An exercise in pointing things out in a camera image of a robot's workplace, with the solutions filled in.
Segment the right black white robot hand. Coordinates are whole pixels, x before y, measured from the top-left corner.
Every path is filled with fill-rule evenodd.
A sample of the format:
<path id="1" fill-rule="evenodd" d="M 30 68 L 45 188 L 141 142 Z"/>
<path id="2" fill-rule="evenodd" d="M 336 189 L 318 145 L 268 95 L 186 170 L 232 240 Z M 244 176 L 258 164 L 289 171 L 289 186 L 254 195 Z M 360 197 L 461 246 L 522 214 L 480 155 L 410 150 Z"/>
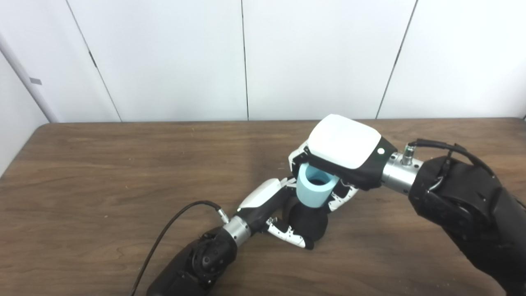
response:
<path id="1" fill-rule="evenodd" d="M 330 114 L 289 154 L 295 193 L 309 208 L 337 209 L 357 193 L 381 187 L 383 170 L 397 148 L 376 129 Z"/>

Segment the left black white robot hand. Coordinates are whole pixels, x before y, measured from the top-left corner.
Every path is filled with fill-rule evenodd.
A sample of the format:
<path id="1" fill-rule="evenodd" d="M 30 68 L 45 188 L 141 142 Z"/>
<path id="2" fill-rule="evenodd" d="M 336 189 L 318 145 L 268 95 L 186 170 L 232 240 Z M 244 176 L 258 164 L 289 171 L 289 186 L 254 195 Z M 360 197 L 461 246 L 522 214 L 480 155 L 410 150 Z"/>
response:
<path id="1" fill-rule="evenodd" d="M 235 236 L 237 244 L 240 245 L 249 237 L 261 232 L 271 234 L 297 247 L 312 250 L 314 248 L 312 240 L 300 235 L 284 220 L 272 216 L 276 210 L 283 208 L 295 189 L 296 179 L 289 177 L 282 180 L 271 178 L 252 191 L 238 206 L 237 212 L 232 217 L 239 222 L 240 228 L 245 232 L 244 238 L 240 235 Z"/>

